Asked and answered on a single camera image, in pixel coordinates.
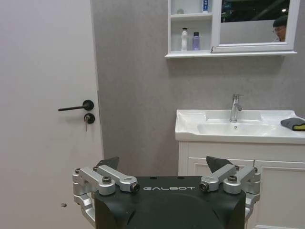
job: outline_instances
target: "yellow sponge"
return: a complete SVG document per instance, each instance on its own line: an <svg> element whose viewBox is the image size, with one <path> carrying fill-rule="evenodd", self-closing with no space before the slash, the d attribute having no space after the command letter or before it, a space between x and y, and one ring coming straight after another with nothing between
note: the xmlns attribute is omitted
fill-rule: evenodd
<svg viewBox="0 0 305 229"><path fill-rule="evenodd" d="M295 125L294 130L305 130L305 125Z"/></svg>

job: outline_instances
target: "person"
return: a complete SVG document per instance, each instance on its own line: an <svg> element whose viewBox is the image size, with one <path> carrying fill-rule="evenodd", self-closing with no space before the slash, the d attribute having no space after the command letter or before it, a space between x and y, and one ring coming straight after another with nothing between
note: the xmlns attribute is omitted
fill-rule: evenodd
<svg viewBox="0 0 305 229"><path fill-rule="evenodd" d="M276 19L273 23L274 33L277 35L277 39L273 42L285 42L286 39L286 27L287 27L288 16L281 16Z"/></svg>

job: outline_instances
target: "purple bottle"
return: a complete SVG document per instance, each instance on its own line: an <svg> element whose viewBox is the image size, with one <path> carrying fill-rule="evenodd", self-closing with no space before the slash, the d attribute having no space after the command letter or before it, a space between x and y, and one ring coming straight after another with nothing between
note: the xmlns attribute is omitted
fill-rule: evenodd
<svg viewBox="0 0 305 229"><path fill-rule="evenodd" d="M199 32L194 32L194 37L193 37L193 50L194 50L194 51L200 50Z"/></svg>

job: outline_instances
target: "metal bracket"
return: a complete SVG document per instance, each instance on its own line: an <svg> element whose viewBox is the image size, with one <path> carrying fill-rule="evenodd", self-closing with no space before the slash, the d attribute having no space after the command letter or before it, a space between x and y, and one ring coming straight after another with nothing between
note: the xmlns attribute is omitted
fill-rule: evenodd
<svg viewBox="0 0 305 229"><path fill-rule="evenodd" d="M253 213L254 204L260 200L260 194L246 193L246 210L245 210L245 222L248 221Z"/></svg>
<svg viewBox="0 0 305 229"><path fill-rule="evenodd" d="M252 194L260 191L260 174L255 173L255 168L246 166L236 174L236 179L224 180L224 191L229 194L239 194L242 190Z"/></svg>
<svg viewBox="0 0 305 229"><path fill-rule="evenodd" d="M87 194L98 190L101 195L110 195L115 192L115 182L111 179L104 183L103 176L89 167L77 169L72 180L74 202L81 206L81 213L95 227L94 208Z"/></svg>
<svg viewBox="0 0 305 229"><path fill-rule="evenodd" d="M103 176L111 177L123 192L136 193L140 190L140 185L136 177L120 173L107 165L99 166L97 172Z"/></svg>
<svg viewBox="0 0 305 229"><path fill-rule="evenodd" d="M225 165L210 176L201 177L200 189L204 192L216 191L218 190L219 184L223 182L224 179L235 173L236 168L234 165Z"/></svg>

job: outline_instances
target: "chrome faucet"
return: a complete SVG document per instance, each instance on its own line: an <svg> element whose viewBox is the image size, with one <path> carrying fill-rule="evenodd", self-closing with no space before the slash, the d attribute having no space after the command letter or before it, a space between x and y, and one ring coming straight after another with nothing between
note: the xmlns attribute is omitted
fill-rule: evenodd
<svg viewBox="0 0 305 229"><path fill-rule="evenodd" d="M239 94L234 94L233 95L233 105L232 105L232 110L231 110L231 115L230 115L230 122L231 123L237 123L237 112L242 111L243 108L242 106L239 105Z"/></svg>

